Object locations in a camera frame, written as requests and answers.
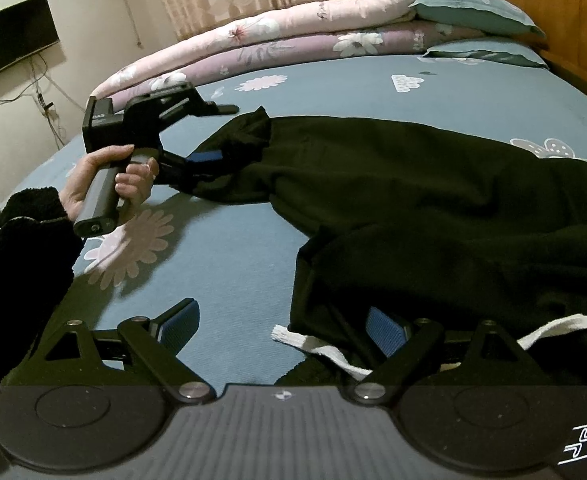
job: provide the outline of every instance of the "blue bedsheet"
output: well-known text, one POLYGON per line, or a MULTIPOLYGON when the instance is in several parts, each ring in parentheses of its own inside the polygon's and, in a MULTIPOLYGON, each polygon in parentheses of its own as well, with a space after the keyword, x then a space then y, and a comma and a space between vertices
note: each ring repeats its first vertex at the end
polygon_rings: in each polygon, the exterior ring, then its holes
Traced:
MULTIPOLYGON (((261 70, 200 92, 243 113, 262 105, 271 116, 414 121, 504 142, 521 139, 513 143, 537 156, 587 159, 587 97, 540 68, 360 57, 261 70)), ((185 118, 162 134, 165 148, 187 155, 227 120, 185 118)), ((18 189, 62 187, 83 153, 78 136, 18 189)), ((275 324, 288 324, 304 235, 269 204, 221 206, 162 186, 144 209, 123 251, 114 253, 122 247, 122 229, 87 241, 48 330, 72 318, 115 328, 127 317, 154 317, 193 297, 201 325, 178 356, 218 393, 226 383, 273 383, 303 359, 270 333, 275 324)))

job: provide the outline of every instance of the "blue gripper pad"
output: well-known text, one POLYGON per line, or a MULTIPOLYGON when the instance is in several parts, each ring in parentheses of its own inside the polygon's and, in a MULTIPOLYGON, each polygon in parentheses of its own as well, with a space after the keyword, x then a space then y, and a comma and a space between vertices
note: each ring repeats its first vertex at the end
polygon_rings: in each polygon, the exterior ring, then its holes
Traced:
POLYGON ((152 323, 158 324, 158 342, 177 355, 198 330, 200 307, 196 300, 185 298, 152 323))
POLYGON ((387 357, 401 348, 411 335, 409 323, 396 323, 374 306, 369 309, 366 332, 387 357))

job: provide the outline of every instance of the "fuzzy black sleeve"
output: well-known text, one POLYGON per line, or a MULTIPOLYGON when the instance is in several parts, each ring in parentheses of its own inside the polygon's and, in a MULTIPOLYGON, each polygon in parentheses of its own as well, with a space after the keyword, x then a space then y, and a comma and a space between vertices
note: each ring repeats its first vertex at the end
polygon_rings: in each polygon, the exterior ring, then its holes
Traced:
POLYGON ((53 187, 8 200, 0 214, 0 382, 69 289, 82 246, 53 187))

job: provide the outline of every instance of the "blue pillowcase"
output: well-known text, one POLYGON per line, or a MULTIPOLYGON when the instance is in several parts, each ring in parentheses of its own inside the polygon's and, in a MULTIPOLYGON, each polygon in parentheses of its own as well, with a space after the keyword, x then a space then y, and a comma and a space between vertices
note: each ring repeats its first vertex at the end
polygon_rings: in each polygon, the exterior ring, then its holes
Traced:
POLYGON ((523 10, 506 0, 416 0, 410 7, 431 22, 477 28, 497 36, 533 32, 545 38, 523 10))
POLYGON ((465 57, 548 69, 544 59, 531 48, 509 38, 487 37, 449 41, 428 48, 424 57, 465 57))

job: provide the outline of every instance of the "wall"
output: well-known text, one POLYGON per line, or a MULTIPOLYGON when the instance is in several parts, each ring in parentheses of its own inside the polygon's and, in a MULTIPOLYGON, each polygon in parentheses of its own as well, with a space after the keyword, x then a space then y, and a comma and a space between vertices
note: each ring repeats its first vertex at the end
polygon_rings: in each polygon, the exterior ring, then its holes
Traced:
MULTIPOLYGON (((0 9, 19 1, 0 0, 0 9)), ((49 0, 61 43, 43 56, 53 80, 83 106, 113 72, 176 41, 160 0, 129 2, 143 48, 136 45, 123 0, 49 0)), ((0 74, 0 98, 17 95, 28 83, 28 64, 8 69, 0 74)), ((41 85, 45 101, 55 103, 69 140, 80 132, 81 110, 46 79, 41 85)), ((0 105, 0 200, 55 152, 53 135, 31 97, 0 105)))

